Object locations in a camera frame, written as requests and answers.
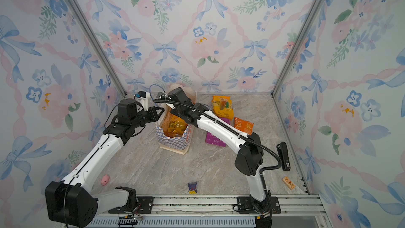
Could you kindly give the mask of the blue checkered paper bag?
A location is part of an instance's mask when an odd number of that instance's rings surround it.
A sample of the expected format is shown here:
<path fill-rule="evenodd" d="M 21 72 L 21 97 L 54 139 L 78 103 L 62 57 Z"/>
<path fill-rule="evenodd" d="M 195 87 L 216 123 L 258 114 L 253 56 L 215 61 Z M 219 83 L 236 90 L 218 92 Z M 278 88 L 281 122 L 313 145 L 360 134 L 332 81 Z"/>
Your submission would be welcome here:
<path fill-rule="evenodd" d="M 186 154 L 191 144 L 194 127 L 171 113 L 173 105 L 160 104 L 164 109 L 155 122 L 156 137 L 160 148 L 177 154 Z"/>

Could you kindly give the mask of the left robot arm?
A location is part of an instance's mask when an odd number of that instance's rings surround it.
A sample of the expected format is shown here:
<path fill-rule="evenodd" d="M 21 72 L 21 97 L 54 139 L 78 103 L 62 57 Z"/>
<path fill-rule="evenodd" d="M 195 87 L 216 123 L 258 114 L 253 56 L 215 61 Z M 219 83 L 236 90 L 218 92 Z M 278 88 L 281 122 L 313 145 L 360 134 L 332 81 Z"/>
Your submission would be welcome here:
<path fill-rule="evenodd" d="M 52 181 L 45 188 L 46 208 L 49 220 L 67 227 L 86 227 L 99 214 L 112 209 L 135 213 L 140 206 L 136 190 L 119 186 L 106 193 L 92 195 L 97 178 L 115 154 L 129 139 L 138 135 L 137 128 L 160 119 L 164 108 L 149 107 L 144 110 L 139 102 L 130 109 L 118 108 L 111 123 L 99 142 L 84 160 L 60 182 Z"/>

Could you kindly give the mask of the yellow mango candy bag front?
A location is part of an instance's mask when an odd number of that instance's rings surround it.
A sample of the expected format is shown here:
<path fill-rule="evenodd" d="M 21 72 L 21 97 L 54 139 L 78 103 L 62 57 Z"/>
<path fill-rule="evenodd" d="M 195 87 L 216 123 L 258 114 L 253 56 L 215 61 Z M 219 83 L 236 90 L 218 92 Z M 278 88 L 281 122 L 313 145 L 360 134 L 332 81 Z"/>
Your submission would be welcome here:
<path fill-rule="evenodd" d="M 170 115 L 165 135 L 170 138 L 182 137 L 187 126 L 188 124 L 180 117 Z"/>

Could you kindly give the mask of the purple grape candy bag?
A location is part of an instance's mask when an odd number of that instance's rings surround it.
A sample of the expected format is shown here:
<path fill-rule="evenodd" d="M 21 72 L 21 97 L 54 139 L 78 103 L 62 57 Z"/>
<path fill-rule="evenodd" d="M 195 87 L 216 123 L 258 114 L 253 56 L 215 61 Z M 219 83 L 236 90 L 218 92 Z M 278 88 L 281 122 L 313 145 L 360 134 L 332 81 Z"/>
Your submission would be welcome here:
<path fill-rule="evenodd" d="M 219 138 L 217 138 L 210 132 L 207 132 L 207 134 L 206 134 L 205 143 L 215 145 L 215 146 L 220 146 L 220 147 L 227 146 L 227 144 L 225 142 L 221 141 Z"/>

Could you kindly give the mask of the yellow mango candy bag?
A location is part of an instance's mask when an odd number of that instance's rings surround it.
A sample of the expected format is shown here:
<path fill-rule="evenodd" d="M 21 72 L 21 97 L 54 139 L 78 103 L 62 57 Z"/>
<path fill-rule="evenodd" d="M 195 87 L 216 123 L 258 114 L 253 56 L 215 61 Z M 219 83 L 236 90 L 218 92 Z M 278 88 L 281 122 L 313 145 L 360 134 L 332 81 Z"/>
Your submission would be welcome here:
<path fill-rule="evenodd" d="M 182 137 L 187 126 L 188 124 L 180 117 L 170 115 L 165 135 L 170 138 Z"/>
<path fill-rule="evenodd" d="M 213 96 L 213 113 L 220 118 L 233 120 L 234 110 L 232 100 L 229 96 Z"/>

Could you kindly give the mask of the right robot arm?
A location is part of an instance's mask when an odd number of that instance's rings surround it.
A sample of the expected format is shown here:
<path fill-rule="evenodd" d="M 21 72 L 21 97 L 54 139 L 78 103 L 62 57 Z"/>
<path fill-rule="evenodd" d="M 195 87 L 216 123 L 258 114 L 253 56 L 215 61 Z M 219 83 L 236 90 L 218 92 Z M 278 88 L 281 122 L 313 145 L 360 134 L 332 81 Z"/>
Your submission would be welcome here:
<path fill-rule="evenodd" d="M 172 114 L 186 123 L 205 130 L 224 142 L 236 154 L 235 167 L 246 176 L 250 188 L 252 209 L 260 214 L 272 211 L 271 193 L 267 188 L 263 172 L 278 170 L 282 167 L 280 157 L 261 144 L 258 134 L 250 135 L 237 130 L 217 117 L 209 108 L 201 103 L 193 103 L 190 99 L 175 97 L 166 99 L 172 105 Z"/>

